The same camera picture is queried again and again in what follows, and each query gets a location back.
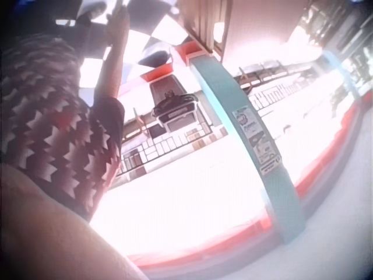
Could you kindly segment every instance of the red and white patterned shirt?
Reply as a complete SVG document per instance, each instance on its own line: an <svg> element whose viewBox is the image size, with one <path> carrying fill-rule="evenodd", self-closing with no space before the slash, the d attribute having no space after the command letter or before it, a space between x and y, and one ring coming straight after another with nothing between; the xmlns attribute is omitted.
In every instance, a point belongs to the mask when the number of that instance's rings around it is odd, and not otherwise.
<svg viewBox="0 0 373 280"><path fill-rule="evenodd" d="M123 105L79 98L80 63L61 38L17 37L1 51L1 162L89 221L121 160Z"/></svg>

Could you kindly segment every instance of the paper sign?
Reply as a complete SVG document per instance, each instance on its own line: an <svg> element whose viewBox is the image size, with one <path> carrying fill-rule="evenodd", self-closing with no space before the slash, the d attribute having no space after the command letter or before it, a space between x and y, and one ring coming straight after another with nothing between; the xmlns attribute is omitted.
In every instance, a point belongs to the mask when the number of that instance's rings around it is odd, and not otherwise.
<svg viewBox="0 0 373 280"><path fill-rule="evenodd" d="M269 173L281 163L281 156L273 147L270 136L264 132L263 127L249 106L234 111L233 115L255 152L261 165L261 173L263 175Z"/></svg>

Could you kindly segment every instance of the man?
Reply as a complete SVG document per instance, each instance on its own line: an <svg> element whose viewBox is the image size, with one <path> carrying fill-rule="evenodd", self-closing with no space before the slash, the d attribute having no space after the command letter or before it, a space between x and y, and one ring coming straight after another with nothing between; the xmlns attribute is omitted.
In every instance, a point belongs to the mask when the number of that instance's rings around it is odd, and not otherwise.
<svg viewBox="0 0 373 280"><path fill-rule="evenodd" d="M21 279L147 279L87 223L121 160L126 7L109 19L92 108L78 97L79 44L51 24L1 42L2 264Z"/></svg>

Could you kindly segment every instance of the raised arm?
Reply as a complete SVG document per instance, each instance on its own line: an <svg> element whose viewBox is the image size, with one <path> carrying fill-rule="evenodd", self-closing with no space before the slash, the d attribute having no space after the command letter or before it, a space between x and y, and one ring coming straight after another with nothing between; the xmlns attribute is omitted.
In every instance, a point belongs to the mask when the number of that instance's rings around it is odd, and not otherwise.
<svg viewBox="0 0 373 280"><path fill-rule="evenodd" d="M107 35L111 51L104 61L94 99L98 97L118 97L122 79L123 54L129 32L129 14L125 6L117 5L112 16L108 17Z"/></svg>

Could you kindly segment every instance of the teal pillar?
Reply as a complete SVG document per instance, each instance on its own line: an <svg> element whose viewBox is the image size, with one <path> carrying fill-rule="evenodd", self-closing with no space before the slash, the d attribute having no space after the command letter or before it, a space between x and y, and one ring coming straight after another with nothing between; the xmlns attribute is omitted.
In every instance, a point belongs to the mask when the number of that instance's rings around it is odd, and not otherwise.
<svg viewBox="0 0 373 280"><path fill-rule="evenodd" d="M292 241L305 229L305 218L280 152L265 124L218 60L203 55L192 58L190 63L191 71L226 130L245 146L259 172L272 222L286 243Z"/></svg>
<svg viewBox="0 0 373 280"><path fill-rule="evenodd" d="M347 89L351 92L355 100L360 99L360 94L355 87L355 83L351 78L350 73L343 67L342 63L338 59L337 56L335 56L331 51L323 50L322 55L324 58L329 61L331 66L336 68L343 76L344 82L347 86Z"/></svg>

